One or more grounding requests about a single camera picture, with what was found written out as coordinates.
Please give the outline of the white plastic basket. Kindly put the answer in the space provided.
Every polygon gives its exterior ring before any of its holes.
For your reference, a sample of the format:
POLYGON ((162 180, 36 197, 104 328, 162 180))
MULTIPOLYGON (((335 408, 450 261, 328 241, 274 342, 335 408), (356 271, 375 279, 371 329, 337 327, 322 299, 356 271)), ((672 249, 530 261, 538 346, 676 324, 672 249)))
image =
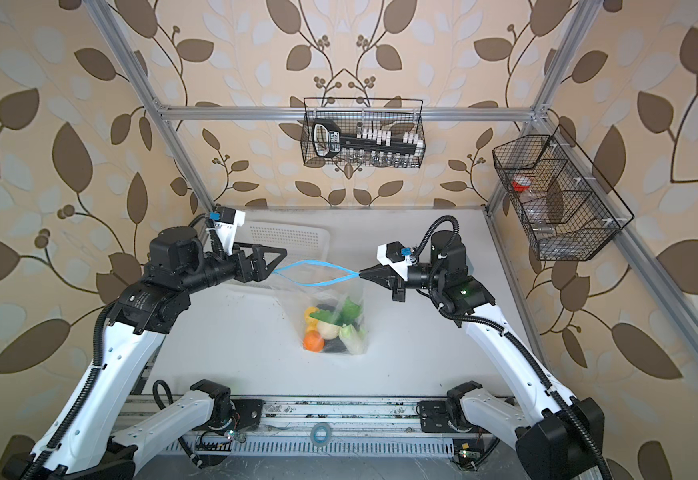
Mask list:
POLYGON ((237 230, 235 240, 239 243, 284 248, 287 256, 281 266, 287 266, 302 260, 326 261, 330 234, 317 227, 247 220, 237 230))

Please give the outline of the yellow lemon toy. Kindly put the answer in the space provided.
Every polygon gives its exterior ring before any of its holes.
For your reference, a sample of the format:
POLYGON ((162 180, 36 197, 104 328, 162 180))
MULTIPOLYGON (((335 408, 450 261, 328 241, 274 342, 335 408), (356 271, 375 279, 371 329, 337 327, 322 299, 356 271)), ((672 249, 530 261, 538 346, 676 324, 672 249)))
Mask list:
POLYGON ((319 319, 314 317, 314 314, 318 313, 320 309, 318 307, 309 307, 305 310, 304 319, 309 327, 315 326, 319 319))

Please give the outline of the orange toy fruit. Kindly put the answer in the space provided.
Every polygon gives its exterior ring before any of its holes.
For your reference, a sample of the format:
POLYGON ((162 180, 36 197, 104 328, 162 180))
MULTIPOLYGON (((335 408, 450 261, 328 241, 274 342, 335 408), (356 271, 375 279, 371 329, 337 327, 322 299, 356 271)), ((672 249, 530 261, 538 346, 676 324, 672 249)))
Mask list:
POLYGON ((319 353, 325 347, 325 340, 318 331, 308 331, 303 338, 303 347, 305 350, 319 353))

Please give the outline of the clear zip top bag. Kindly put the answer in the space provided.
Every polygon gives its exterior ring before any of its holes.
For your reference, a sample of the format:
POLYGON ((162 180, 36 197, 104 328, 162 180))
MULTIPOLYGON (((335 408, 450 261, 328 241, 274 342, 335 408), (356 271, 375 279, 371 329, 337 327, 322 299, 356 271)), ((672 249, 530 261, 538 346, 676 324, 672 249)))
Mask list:
POLYGON ((272 289, 308 352, 363 355, 366 327, 359 273, 320 260, 301 260, 275 270, 272 289))

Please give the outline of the dark green avocado toy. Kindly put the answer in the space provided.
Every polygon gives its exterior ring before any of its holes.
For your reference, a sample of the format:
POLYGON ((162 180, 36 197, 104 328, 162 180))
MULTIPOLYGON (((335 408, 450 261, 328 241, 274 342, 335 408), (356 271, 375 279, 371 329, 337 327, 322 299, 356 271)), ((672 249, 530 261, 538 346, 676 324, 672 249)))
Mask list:
POLYGON ((350 354, 349 349, 340 338, 326 340, 322 352, 328 354, 350 354))

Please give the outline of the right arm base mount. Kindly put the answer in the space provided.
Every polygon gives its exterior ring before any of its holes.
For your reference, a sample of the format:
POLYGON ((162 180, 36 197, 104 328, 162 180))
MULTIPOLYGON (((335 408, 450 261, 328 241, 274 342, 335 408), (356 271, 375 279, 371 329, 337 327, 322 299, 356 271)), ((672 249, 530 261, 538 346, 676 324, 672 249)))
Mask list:
POLYGON ((416 405, 416 414, 424 433, 467 435, 488 433, 488 430, 481 426, 457 419, 455 413, 449 412, 446 400, 421 400, 416 405))

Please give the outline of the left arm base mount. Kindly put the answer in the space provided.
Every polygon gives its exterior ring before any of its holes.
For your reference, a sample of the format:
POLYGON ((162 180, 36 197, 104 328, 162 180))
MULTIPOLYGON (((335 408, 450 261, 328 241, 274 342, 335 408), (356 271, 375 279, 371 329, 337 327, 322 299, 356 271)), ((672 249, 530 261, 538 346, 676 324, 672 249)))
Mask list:
POLYGON ((193 432, 225 433, 257 427, 263 417, 262 399, 222 399, 211 402, 210 418, 193 429, 193 432))

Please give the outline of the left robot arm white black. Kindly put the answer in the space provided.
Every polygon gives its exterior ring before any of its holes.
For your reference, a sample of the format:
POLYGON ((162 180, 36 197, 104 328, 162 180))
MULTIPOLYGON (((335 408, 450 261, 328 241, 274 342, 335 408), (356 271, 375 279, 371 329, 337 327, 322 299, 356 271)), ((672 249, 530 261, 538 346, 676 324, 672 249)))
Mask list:
POLYGON ((205 250, 191 226, 162 231, 150 243, 143 276, 99 314, 93 359, 52 426, 33 449, 12 455, 7 479, 132 479, 151 459, 197 427, 236 426, 228 387, 200 380, 148 419, 120 432, 114 424, 141 373, 193 294, 229 280, 266 280, 284 248, 235 243, 205 250))

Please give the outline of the white garlic toy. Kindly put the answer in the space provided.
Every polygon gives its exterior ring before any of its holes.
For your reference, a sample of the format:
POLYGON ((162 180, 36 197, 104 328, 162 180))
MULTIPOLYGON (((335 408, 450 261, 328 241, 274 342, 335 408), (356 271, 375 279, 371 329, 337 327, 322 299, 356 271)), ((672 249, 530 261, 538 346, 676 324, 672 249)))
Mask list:
POLYGON ((337 338, 339 336, 340 330, 341 327, 336 324, 324 321, 319 321, 317 323, 317 331, 325 341, 337 338))

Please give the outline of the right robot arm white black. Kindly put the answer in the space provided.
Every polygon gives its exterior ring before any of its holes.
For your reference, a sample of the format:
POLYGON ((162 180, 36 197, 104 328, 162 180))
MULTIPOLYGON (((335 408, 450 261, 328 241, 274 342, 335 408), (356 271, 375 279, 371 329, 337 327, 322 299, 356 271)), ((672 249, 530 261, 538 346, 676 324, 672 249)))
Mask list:
POLYGON ((477 343, 513 394, 515 401, 508 403, 476 381, 450 389, 446 414, 453 429, 487 430, 513 448, 531 479, 613 478, 603 454, 604 412, 594 399, 579 399, 540 362, 495 297, 470 274, 454 216, 435 220, 415 247, 380 245, 377 261, 360 271, 361 279, 386 288, 396 302, 410 290, 421 292, 477 343))

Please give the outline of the white radish toy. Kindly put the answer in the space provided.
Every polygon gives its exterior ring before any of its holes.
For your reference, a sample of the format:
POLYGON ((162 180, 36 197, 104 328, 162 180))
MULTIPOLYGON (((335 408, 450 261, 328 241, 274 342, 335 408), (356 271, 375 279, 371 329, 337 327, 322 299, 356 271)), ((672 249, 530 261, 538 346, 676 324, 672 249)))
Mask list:
POLYGON ((344 325, 339 330, 339 338, 352 355, 361 355, 367 351, 367 331, 364 328, 357 329, 353 324, 344 325))

